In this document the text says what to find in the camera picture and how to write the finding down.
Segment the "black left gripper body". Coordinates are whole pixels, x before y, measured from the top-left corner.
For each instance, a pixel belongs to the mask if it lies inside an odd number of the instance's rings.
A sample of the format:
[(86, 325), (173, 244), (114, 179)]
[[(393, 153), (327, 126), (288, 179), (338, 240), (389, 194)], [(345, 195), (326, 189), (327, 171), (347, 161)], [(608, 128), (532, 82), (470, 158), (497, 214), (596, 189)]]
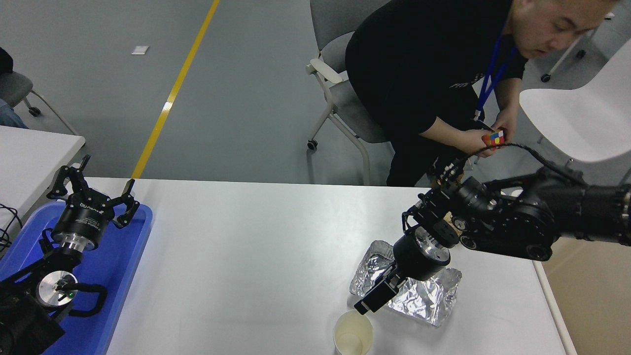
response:
[(66, 206), (56, 226), (52, 238), (60, 240), (63, 234), (77, 234), (89, 240), (101, 240), (108, 223), (113, 220), (113, 207), (104, 207), (109, 197), (98, 191), (73, 193), (66, 200)]

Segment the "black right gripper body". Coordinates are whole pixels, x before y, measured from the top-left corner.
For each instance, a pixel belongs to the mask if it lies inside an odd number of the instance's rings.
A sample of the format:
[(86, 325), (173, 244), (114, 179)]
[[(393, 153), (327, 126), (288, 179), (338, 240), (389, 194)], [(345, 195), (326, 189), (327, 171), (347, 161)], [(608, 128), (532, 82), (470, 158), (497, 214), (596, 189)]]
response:
[(447, 266), (447, 248), (422, 232), (404, 235), (393, 246), (401, 277), (425, 281)]

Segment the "person's left hand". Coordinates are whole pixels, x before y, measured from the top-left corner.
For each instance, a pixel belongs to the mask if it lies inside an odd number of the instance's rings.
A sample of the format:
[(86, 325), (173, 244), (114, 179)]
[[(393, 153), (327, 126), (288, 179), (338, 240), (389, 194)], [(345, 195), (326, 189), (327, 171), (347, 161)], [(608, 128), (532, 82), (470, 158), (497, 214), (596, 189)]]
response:
[(513, 142), (517, 127), (518, 111), (509, 108), (501, 109), (491, 126), (494, 131), (503, 131), (503, 139), (506, 144)]

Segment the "person's right hand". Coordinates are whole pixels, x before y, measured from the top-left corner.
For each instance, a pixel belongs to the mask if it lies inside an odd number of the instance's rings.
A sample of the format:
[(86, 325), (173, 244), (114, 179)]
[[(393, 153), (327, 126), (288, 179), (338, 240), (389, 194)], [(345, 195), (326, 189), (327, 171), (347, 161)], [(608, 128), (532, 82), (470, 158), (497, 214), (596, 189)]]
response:
[(467, 155), (476, 153), (478, 157), (487, 158), (496, 152), (496, 148), (489, 148), (482, 140), (483, 136), (489, 134), (489, 130), (456, 131), (450, 145)]

